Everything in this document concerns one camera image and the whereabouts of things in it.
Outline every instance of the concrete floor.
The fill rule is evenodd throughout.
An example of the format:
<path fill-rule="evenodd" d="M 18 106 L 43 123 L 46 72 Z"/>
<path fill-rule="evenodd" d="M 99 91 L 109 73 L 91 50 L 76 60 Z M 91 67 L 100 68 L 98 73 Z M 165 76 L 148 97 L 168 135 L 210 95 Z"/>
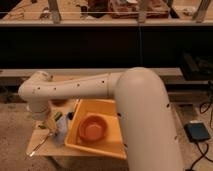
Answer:
<path fill-rule="evenodd" d="M 25 151 L 30 140 L 35 121 L 25 110 L 24 103 L 0 104 L 0 171 L 55 171 L 57 169 L 47 158 L 35 156 L 30 158 Z M 176 127 L 185 167 L 200 156 L 194 144 L 189 143 L 182 124 L 192 119 L 199 119 L 208 127 L 209 113 L 199 116 L 175 115 Z M 208 141 L 208 156 L 213 158 L 213 140 Z M 62 166 L 72 171 L 128 171 L 127 163 L 111 158 L 55 158 Z M 195 167 L 196 171 L 212 171 L 213 164 L 202 159 Z"/>

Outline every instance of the yellow plastic tray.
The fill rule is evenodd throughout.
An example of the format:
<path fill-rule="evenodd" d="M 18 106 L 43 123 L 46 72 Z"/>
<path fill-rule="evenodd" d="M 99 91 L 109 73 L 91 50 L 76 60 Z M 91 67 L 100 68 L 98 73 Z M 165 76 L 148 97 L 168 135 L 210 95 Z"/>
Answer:
<path fill-rule="evenodd" d="M 84 116 L 87 116 L 87 113 L 96 113 L 107 122 L 107 135 L 98 142 L 83 142 L 78 136 L 79 123 Z M 126 159 L 115 102 L 112 100 L 80 100 L 65 139 L 65 145 L 93 154 Z"/>

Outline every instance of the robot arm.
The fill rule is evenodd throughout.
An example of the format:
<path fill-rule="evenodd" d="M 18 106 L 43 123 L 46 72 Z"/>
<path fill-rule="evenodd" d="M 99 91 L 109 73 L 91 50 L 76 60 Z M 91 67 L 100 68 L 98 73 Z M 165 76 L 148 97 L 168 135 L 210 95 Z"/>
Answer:
<path fill-rule="evenodd" d="M 50 99 L 114 98 L 130 170 L 184 170 L 167 92 L 151 70 L 133 68 L 63 82 L 37 72 L 21 85 L 19 95 L 37 114 L 48 112 Z"/>

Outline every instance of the wire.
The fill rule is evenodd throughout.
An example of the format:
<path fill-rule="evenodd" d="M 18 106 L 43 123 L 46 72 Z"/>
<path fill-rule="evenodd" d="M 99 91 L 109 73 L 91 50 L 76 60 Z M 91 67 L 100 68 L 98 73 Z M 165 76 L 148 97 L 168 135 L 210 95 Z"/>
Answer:
<path fill-rule="evenodd" d="M 201 154 L 204 154 L 203 151 L 201 150 L 200 146 L 199 146 L 199 143 L 195 143 L 195 144 L 196 144 L 198 150 L 200 151 L 200 153 L 201 153 Z M 206 155 L 205 155 L 205 159 L 208 160 L 209 162 L 213 163 L 213 160 L 210 159 L 210 158 L 209 158 L 208 156 L 206 156 Z"/>
<path fill-rule="evenodd" d="M 187 169 L 186 171 L 194 171 L 193 168 L 195 167 L 195 165 L 196 165 L 202 158 L 205 158 L 205 156 L 206 156 L 206 154 L 208 153 L 208 151 L 209 151 L 209 144 L 206 143 L 206 150 L 205 150 L 205 152 L 204 152 L 204 153 L 202 152 L 202 153 L 201 153 L 201 156 L 200 156 L 198 159 L 196 159 L 196 160 L 192 163 L 190 169 Z"/>
<path fill-rule="evenodd" d="M 211 81 L 209 81 L 209 86 L 210 86 L 209 87 L 209 93 L 210 93 L 209 101 L 203 102 L 200 104 L 200 106 L 199 106 L 200 114 L 206 113 L 213 104 L 213 85 L 212 85 Z M 211 108 L 211 114 L 210 114 L 210 120 L 209 120 L 209 127 L 213 131 L 212 121 L 213 121 L 213 108 Z"/>

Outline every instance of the orange bowl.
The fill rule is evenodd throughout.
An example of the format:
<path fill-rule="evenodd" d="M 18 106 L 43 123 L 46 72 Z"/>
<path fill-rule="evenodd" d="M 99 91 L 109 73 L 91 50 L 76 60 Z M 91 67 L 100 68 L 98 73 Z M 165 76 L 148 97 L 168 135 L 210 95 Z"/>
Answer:
<path fill-rule="evenodd" d="M 78 127 L 79 137 L 86 142 L 99 141 L 106 136 L 106 132 L 106 121 L 95 114 L 84 117 Z"/>

